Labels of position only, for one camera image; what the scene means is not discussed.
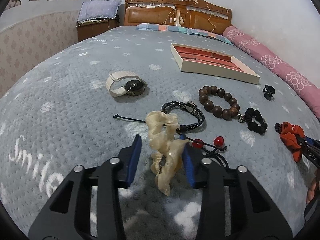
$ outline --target wooden headboard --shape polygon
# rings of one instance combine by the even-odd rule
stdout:
[[[231,9],[204,0],[125,0],[125,26],[140,23],[166,24],[222,35],[227,27],[232,26],[231,17]]]

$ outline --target orange scrunchie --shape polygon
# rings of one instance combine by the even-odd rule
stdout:
[[[282,123],[280,138],[291,150],[295,162],[299,162],[302,158],[302,150],[301,146],[297,143],[296,134],[301,138],[305,138],[303,129],[300,126],[292,125],[289,122]]]

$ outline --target brown wooden bead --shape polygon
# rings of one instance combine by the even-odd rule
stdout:
[[[229,100],[230,106],[232,106],[233,104],[236,104],[236,103],[238,103],[238,101],[237,101],[237,99],[235,99],[235,98],[231,98],[231,99]]]
[[[225,120],[230,119],[230,118],[231,118],[230,109],[228,109],[228,108],[223,109],[223,111],[222,111],[222,117],[223,117],[223,119],[225,119]]]
[[[231,106],[231,108],[235,108],[235,109],[237,109],[238,111],[240,111],[240,106],[238,105],[238,104],[233,104],[232,106]]]
[[[203,105],[205,101],[207,101],[209,98],[206,94],[199,96],[199,101]]]
[[[202,95],[207,95],[207,94],[208,94],[208,92],[207,92],[206,89],[201,88],[201,89],[199,90],[199,95],[200,95],[200,96],[202,96]]]
[[[234,107],[230,108],[230,112],[231,112],[231,117],[234,118],[237,116],[238,114],[238,110]]]
[[[218,92],[218,88],[216,86],[211,86],[210,90],[212,95],[215,95]]]
[[[224,94],[225,94],[224,89],[223,88],[219,88],[218,89],[218,96],[222,98],[224,96]]]
[[[213,108],[213,102],[210,101],[210,100],[205,101],[204,104],[203,104],[203,106],[204,106],[204,109],[205,109],[206,111],[210,112],[210,111],[212,110],[212,108]]]
[[[230,93],[225,93],[224,94],[224,100],[226,100],[227,102],[229,102],[229,100],[232,98],[232,95]]]
[[[212,113],[215,117],[220,117],[222,115],[222,108],[221,106],[215,106],[213,109],[212,109]]]
[[[208,94],[211,93],[211,88],[209,86],[204,86],[203,89],[207,90]]]

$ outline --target wooden nightstand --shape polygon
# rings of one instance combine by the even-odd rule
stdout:
[[[78,41],[83,41],[88,38],[92,38],[108,30],[118,27],[118,19],[119,16],[117,15],[115,19],[104,19],[100,20],[99,22],[86,21],[81,25],[77,23],[76,27],[78,31]]]

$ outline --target white watch strap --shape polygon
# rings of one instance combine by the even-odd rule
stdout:
[[[109,90],[110,95],[112,95],[113,97],[119,97],[127,93],[124,87],[120,87],[115,90],[111,89],[111,86],[114,82],[118,82],[125,78],[137,78],[140,80],[140,77],[136,73],[131,71],[118,71],[110,73],[106,81],[106,88]]]

